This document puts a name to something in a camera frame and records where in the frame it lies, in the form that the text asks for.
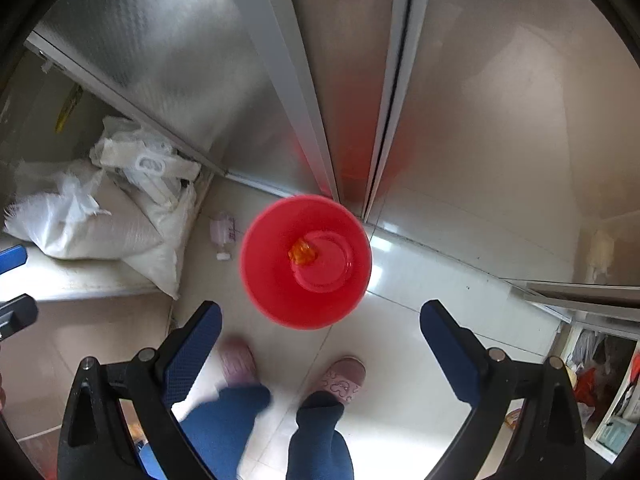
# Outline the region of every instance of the blue pants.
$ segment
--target blue pants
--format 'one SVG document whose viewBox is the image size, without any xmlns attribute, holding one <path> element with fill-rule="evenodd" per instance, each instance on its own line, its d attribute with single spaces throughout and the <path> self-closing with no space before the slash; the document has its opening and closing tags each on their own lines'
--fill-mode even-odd
<svg viewBox="0 0 640 480">
<path fill-rule="evenodd" d="M 224 388 L 218 400 L 199 405 L 180 424 L 218 480 L 236 480 L 255 417 L 270 401 L 261 384 Z M 315 392 L 300 405 L 298 430 L 289 443 L 287 480 L 353 480 L 349 449 L 335 431 L 343 412 L 344 406 L 328 392 Z M 166 479 L 148 444 L 140 459 L 150 476 Z"/>
</svg>

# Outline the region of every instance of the stainless steel panel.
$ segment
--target stainless steel panel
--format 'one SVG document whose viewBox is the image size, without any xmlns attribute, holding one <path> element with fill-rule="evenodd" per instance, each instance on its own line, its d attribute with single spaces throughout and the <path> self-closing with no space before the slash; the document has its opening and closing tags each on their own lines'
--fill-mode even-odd
<svg viewBox="0 0 640 480">
<path fill-rule="evenodd" d="M 341 202 L 366 200 L 393 0 L 293 0 Z"/>
<path fill-rule="evenodd" d="M 36 31 L 218 165 L 318 192 L 232 0 L 59 0 Z"/>
<path fill-rule="evenodd" d="M 589 0 L 429 0 L 370 220 L 504 278 L 640 285 L 638 102 Z"/>
</svg>

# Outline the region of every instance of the blue foam grip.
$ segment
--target blue foam grip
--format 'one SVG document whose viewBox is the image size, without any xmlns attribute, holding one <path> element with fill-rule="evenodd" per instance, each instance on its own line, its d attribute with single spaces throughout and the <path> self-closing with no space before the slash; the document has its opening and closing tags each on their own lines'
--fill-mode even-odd
<svg viewBox="0 0 640 480">
<path fill-rule="evenodd" d="M 27 262 L 27 249 L 22 245 L 16 245 L 0 253 L 0 274 L 8 270 L 20 267 Z"/>
<path fill-rule="evenodd" d="M 222 330 L 222 311 L 211 302 L 184 344 L 164 370 L 162 402 L 168 408 L 187 397 L 189 390 Z"/>
<path fill-rule="evenodd" d="M 433 300 L 422 306 L 420 330 L 456 397 L 476 407 L 481 397 L 480 380 L 483 370 L 479 369 L 478 360 L 469 355 L 461 341 L 465 329 L 455 323 L 439 301 Z"/>
</svg>

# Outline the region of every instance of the yellow object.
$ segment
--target yellow object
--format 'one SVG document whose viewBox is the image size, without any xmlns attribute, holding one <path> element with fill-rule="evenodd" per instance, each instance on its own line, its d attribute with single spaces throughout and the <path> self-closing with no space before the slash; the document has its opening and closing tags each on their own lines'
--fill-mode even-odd
<svg viewBox="0 0 640 480">
<path fill-rule="evenodd" d="M 575 388 L 575 385 L 578 383 L 578 376 L 567 365 L 564 365 L 564 368 L 566 369 L 566 374 L 569 376 L 569 381 L 571 381 L 571 387 Z"/>
<path fill-rule="evenodd" d="M 516 430 L 516 426 L 518 425 L 518 420 L 520 418 L 520 413 L 522 413 L 522 408 L 516 408 L 512 412 L 509 412 L 504 417 L 504 423 L 510 428 L 511 431 Z"/>
<path fill-rule="evenodd" d="M 62 131 L 62 128 L 65 127 L 66 120 L 69 118 L 69 115 L 71 115 L 71 112 L 74 111 L 74 108 L 76 108 L 76 106 L 80 102 L 80 99 L 82 98 L 83 93 L 84 93 L 84 90 L 82 90 L 82 87 L 79 84 L 76 83 L 75 85 L 72 86 L 71 90 L 69 91 L 69 94 L 66 96 L 65 103 L 62 105 L 62 108 L 60 109 L 60 113 L 58 114 L 58 119 L 56 120 L 57 134 L 60 133 Z"/>
<path fill-rule="evenodd" d="M 313 263 L 318 257 L 316 251 L 302 238 L 298 238 L 289 250 L 289 259 L 296 265 L 308 265 Z"/>
</svg>

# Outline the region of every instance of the pink slipper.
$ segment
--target pink slipper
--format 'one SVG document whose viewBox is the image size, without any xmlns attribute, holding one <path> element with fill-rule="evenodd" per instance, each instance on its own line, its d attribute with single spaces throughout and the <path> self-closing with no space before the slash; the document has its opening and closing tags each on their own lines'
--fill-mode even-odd
<svg viewBox="0 0 640 480">
<path fill-rule="evenodd" d="M 222 373 L 228 386 L 257 384 L 257 369 L 249 345 L 239 336 L 227 339 L 218 349 L 222 361 Z"/>
<path fill-rule="evenodd" d="M 364 383 L 366 370 L 355 357 L 344 357 L 329 366 L 311 392 L 326 391 L 343 404 L 349 404 Z"/>
</svg>

